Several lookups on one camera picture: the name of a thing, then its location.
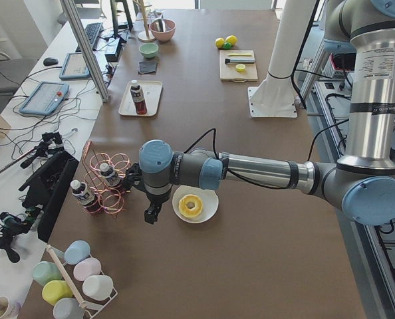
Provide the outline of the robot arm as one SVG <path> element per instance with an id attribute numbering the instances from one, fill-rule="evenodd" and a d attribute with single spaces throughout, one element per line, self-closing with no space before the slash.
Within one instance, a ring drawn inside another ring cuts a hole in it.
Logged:
<path id="1" fill-rule="evenodd" d="M 236 148 L 269 148 L 255 158 L 195 146 L 176 152 L 162 140 L 146 142 L 138 152 L 136 187 L 150 201 L 145 212 L 148 223 L 157 220 L 173 185 L 217 189 L 224 179 L 267 189 L 299 189 L 365 225 L 395 218 L 395 164 L 389 157 L 395 116 L 395 6 L 384 10 L 379 1 L 329 1 L 327 44 L 357 53 L 346 153 L 335 164 L 273 159 L 273 155 L 295 154 L 302 142 L 300 134 L 290 129 L 297 115 L 292 102 L 297 92 L 294 73 L 317 5 L 288 1 L 280 22 L 271 13 L 254 11 L 197 11 L 178 15 L 175 21 L 153 21 L 154 27 L 179 28 L 181 43 L 191 46 L 185 58 L 174 63 L 168 87 L 169 129 L 174 135 L 181 138 L 198 124 L 222 122 Z M 273 47 L 266 79 L 249 89 L 251 115 L 273 119 L 264 132 L 234 121 L 240 97 L 233 89 L 214 84 L 214 56 L 206 40 L 223 27 L 246 35 L 249 43 L 268 42 Z"/>

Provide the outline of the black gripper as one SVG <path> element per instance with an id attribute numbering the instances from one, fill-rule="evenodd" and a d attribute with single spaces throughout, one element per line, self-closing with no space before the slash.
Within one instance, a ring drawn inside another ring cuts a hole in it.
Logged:
<path id="1" fill-rule="evenodd" d="M 167 191 L 163 194 L 155 195 L 147 193 L 146 196 L 150 201 L 150 205 L 144 212 L 144 220 L 147 223 L 154 224 L 158 221 L 158 215 L 162 209 L 162 205 L 170 199 L 171 191 Z"/>

